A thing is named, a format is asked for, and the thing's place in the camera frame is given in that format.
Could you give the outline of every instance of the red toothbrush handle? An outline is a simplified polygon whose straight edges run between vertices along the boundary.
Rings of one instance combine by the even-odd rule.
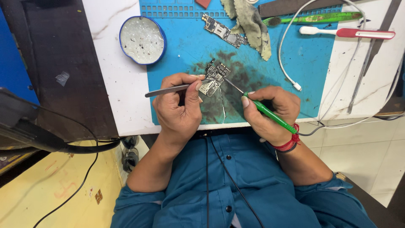
[[[372,31],[372,30],[360,30],[355,28],[341,28],[336,32],[338,37],[363,37],[371,39],[384,39],[390,40],[394,38],[395,32],[391,31]]]

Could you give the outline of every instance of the white marble table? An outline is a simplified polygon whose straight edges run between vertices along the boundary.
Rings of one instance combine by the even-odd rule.
[[[362,0],[356,2],[366,13],[367,29],[379,29],[391,0]],[[131,16],[140,15],[138,0],[83,0],[87,21],[92,33],[94,46],[104,83],[109,95],[115,124],[120,136],[158,133],[160,126],[152,122],[146,67],[137,65],[124,55],[119,45],[119,30],[122,23]],[[356,11],[344,6],[342,11]],[[389,30],[395,31],[392,40],[384,41],[365,75],[352,113],[347,107],[352,97],[358,75],[369,48],[370,40],[363,39],[353,61],[349,75],[325,120],[373,116],[383,107],[390,86],[405,50],[405,1],[394,17]],[[341,22],[338,28],[356,27],[358,22]],[[349,62],[357,39],[336,37],[330,57],[319,115],[322,116],[339,89],[340,82],[331,90],[343,69]],[[297,122],[317,120],[298,119]],[[249,126],[248,123],[200,125],[198,129],[216,129]]]

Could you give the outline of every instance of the red thread bracelet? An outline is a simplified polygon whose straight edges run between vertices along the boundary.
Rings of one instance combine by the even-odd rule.
[[[297,130],[297,132],[300,130],[300,126],[298,124],[296,124],[296,123],[294,124],[293,127],[294,127],[294,129]],[[301,145],[301,144],[298,143],[299,141],[300,141],[300,137],[299,137],[298,134],[295,133],[295,134],[292,135],[291,140],[288,141],[286,144],[284,144],[282,146],[273,146],[273,145],[271,145],[271,143],[269,143],[269,144],[272,147],[274,147],[274,149],[282,152],[282,151],[290,150],[296,143],[298,145]]]

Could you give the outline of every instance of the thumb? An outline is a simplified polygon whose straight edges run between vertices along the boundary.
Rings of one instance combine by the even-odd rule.
[[[264,124],[264,117],[261,113],[257,110],[256,105],[253,101],[245,96],[242,96],[242,104],[243,104],[243,115],[245,119],[249,122],[249,124],[254,127],[260,126]]]
[[[193,82],[185,92],[184,106],[186,111],[195,112],[200,110],[200,98],[198,97],[198,90],[202,85],[201,80]]]

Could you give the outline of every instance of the blue silicone repair mat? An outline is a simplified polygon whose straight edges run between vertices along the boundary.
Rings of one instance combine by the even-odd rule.
[[[268,2],[260,0],[255,4]],[[157,63],[147,66],[149,91],[160,88],[162,78],[177,73],[204,74],[206,65],[215,58],[214,65],[225,64],[231,73],[228,79],[243,91],[254,91],[267,85],[281,86],[301,98],[299,118],[318,115],[334,35],[301,35],[298,30],[304,24],[294,23],[283,42],[281,60],[289,76],[302,86],[297,91],[286,79],[277,59],[277,49],[287,24],[268,27],[271,41],[271,58],[266,62],[249,45],[239,49],[209,33],[201,19],[206,13],[222,24],[232,28],[235,20],[230,20],[223,10],[220,0],[211,0],[204,10],[194,0],[140,0],[143,16],[153,18],[164,30],[167,49],[164,57]],[[302,12],[301,15],[339,12],[341,5]],[[312,24],[318,28],[336,29],[337,23]],[[212,97],[200,93],[201,124],[246,122],[241,103],[242,94],[229,85],[222,83]],[[158,125],[152,107],[153,123]]]

